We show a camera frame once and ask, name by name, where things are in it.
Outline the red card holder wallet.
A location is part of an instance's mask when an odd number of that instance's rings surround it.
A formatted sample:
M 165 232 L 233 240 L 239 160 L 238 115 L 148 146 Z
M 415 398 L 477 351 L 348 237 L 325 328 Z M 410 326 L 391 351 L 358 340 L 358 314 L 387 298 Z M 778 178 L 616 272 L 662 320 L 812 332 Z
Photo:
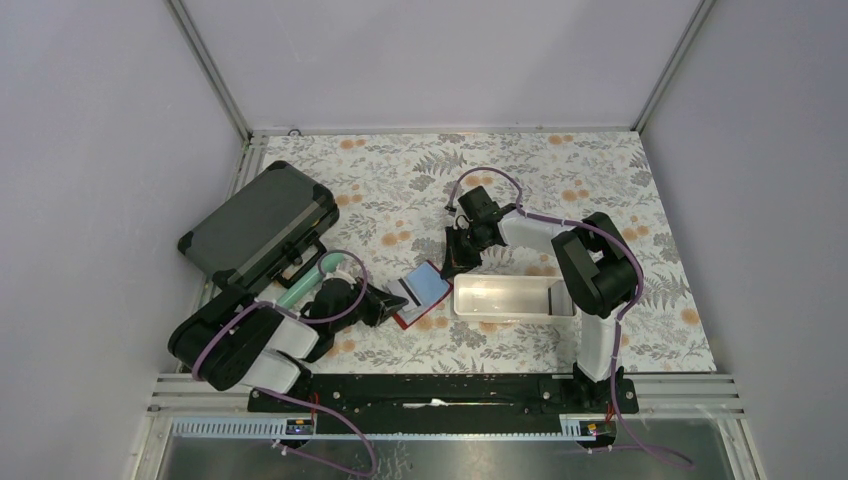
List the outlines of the red card holder wallet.
M 399 327 L 407 330 L 442 303 L 452 293 L 453 285 L 443 279 L 441 271 L 427 260 L 402 278 L 389 281 L 387 288 L 391 294 L 407 301 L 393 315 Z

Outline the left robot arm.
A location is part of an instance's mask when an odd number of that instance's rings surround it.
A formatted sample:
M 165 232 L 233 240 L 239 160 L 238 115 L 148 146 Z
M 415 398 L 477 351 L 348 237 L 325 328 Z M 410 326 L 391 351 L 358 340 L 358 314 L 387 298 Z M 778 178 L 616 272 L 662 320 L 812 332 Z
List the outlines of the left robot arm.
M 301 364 L 324 356 L 336 334 L 354 324 L 377 327 L 410 303 L 365 279 L 323 279 L 312 299 L 293 311 L 280 302 L 258 301 L 242 287 L 226 288 L 181 323 L 167 350 L 192 377 L 217 391 L 235 386 L 271 388 L 288 411 L 309 401 Z

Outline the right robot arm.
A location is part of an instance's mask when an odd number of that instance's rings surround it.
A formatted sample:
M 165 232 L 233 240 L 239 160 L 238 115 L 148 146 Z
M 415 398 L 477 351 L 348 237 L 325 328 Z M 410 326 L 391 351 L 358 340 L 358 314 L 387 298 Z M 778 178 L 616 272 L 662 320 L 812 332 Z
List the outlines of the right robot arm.
M 566 290 L 582 312 L 577 368 L 586 377 L 573 386 L 575 402 L 597 412 L 613 398 L 608 380 L 617 369 L 623 316 L 644 290 L 644 272 L 612 219 L 595 212 L 582 220 L 527 211 L 517 202 L 498 205 L 482 187 L 450 201 L 455 223 L 445 228 L 441 276 L 452 279 L 482 265 L 494 246 L 523 247 L 555 257 Z

